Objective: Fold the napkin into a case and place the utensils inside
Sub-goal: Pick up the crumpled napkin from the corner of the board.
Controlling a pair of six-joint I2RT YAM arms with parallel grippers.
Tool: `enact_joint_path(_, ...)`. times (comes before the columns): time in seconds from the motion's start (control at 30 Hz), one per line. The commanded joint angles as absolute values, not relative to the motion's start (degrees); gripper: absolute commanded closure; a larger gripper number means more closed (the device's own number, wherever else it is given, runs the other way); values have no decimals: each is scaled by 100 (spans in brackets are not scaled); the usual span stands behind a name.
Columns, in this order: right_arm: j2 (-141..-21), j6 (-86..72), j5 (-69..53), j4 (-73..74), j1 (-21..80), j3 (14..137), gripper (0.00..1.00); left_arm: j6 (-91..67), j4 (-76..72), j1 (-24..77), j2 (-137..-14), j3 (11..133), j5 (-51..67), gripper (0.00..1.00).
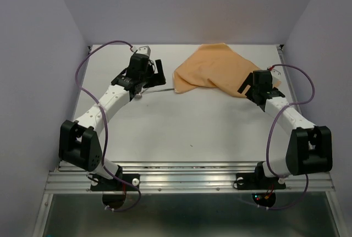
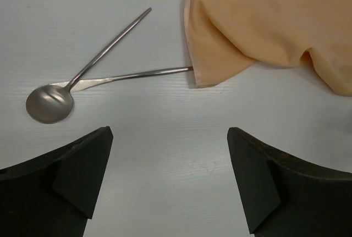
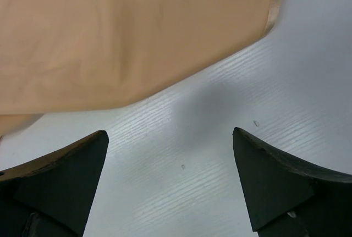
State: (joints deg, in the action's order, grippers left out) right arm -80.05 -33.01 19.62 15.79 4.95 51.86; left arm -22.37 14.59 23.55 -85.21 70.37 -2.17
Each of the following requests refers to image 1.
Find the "orange cloth napkin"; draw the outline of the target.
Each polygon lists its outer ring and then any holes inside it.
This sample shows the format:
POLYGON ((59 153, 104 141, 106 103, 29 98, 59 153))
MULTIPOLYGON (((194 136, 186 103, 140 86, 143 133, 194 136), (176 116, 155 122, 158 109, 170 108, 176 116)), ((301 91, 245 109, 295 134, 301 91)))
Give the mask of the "orange cloth napkin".
POLYGON ((181 94, 198 87, 218 88, 232 97, 245 98, 238 89, 255 70, 259 70, 257 65, 225 43, 203 44, 174 71, 174 91, 181 94))

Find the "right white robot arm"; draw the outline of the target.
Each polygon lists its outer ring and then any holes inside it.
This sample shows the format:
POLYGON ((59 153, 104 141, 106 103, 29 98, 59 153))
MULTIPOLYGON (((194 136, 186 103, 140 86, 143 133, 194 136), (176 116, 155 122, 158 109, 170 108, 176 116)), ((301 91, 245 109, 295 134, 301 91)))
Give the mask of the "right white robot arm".
POLYGON ((274 177, 284 178, 290 175, 331 171, 332 134, 328 127, 317 126, 304 118, 288 102, 285 95, 273 86, 270 70, 250 72, 238 92, 243 93, 246 87, 249 87, 245 94, 246 98, 274 118, 269 130, 266 160, 257 165, 253 174, 256 186, 265 188, 274 177), (289 135, 289 143, 284 156, 271 160, 269 147, 276 125, 289 135))

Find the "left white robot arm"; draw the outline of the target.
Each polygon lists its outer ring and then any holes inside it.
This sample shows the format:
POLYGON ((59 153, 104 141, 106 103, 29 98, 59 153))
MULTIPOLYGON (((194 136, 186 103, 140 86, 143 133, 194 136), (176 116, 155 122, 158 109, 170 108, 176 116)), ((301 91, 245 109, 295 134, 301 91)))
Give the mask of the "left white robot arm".
POLYGON ((106 159, 99 135, 106 130, 108 121, 142 89, 165 83, 161 60, 152 61, 148 54, 134 53, 128 67, 111 81, 95 105, 76 120, 66 120, 61 125, 60 159, 103 177, 109 189, 118 189, 122 185, 122 169, 106 159))

